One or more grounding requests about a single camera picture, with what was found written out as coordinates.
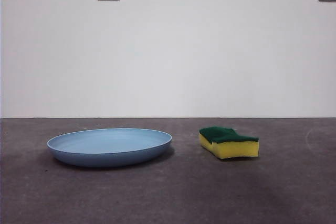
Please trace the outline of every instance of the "plate rim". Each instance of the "plate rim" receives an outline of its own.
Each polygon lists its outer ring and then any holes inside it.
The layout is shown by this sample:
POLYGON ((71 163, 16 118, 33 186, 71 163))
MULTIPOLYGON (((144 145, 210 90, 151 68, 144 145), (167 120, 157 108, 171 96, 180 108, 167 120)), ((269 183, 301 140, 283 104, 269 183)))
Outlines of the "plate rim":
POLYGON ((144 129, 144 128, 103 128, 103 129, 92 129, 92 130, 84 130, 84 131, 73 131, 73 132, 68 132, 62 135, 58 135, 58 136, 54 136, 53 138, 49 139, 47 142, 47 146, 49 149, 57 151, 57 152, 63 152, 63 153, 68 153, 68 154, 80 154, 80 155, 101 155, 101 154, 118 154, 118 153, 129 153, 129 152, 139 152, 139 151, 144 151, 144 150, 150 150, 153 148, 157 148, 160 147, 162 145, 166 145, 168 143, 170 143, 172 141, 172 136, 171 134, 164 132, 164 131, 158 131, 158 130, 153 130, 153 129, 144 129), (66 151, 62 151, 62 150, 58 150, 54 147, 52 147, 50 145, 50 141, 52 141, 53 139, 56 139, 58 137, 61 136, 65 136, 65 135, 69 135, 69 134, 74 134, 74 133, 78 133, 78 132, 88 132, 88 131, 102 131, 102 130, 145 130, 145 131, 156 131, 156 132, 160 132, 160 133, 164 133, 166 135, 169 136, 169 140, 164 142, 163 144, 159 144, 156 145, 154 147, 149 147, 149 148, 143 148, 143 149, 139 149, 139 150, 133 150, 133 151, 126 151, 126 152, 96 152, 96 153, 83 153, 83 152, 66 152, 66 151))

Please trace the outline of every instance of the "yellow sponge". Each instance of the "yellow sponge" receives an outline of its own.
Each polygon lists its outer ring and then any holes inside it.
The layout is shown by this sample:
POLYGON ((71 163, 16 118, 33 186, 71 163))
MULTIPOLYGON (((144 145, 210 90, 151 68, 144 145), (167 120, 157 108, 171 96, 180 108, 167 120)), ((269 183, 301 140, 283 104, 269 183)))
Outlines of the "yellow sponge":
POLYGON ((259 139, 240 136, 232 129, 221 127, 205 128, 199 131, 201 145, 216 157, 258 157, 259 139))

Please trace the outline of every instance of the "concrete floor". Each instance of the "concrete floor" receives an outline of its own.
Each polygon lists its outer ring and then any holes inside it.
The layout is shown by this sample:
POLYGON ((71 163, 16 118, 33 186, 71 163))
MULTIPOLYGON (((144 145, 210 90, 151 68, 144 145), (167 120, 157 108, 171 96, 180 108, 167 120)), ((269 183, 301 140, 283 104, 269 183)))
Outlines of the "concrete floor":
POLYGON ((336 119, 3 119, 1 221, 6 223, 335 223, 336 119), (198 130, 260 137, 260 158, 220 161, 198 130), (166 131, 172 147, 123 168, 55 160, 46 142, 107 127, 166 131))

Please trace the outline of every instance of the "plate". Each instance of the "plate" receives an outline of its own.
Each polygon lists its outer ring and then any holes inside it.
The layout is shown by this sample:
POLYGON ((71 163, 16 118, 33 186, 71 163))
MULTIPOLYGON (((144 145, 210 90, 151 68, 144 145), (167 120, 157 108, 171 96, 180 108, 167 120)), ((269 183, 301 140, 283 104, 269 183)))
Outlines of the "plate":
POLYGON ((172 136, 149 129, 98 129, 71 132, 50 139, 53 156, 70 165, 116 167, 148 161, 162 154, 172 136))

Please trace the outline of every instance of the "wall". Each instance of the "wall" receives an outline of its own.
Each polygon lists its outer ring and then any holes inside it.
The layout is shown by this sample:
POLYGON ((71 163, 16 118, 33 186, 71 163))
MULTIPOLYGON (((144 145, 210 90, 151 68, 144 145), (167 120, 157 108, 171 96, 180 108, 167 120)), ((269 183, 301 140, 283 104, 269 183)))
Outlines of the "wall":
POLYGON ((336 3, 1 5, 3 118, 336 116, 336 3))

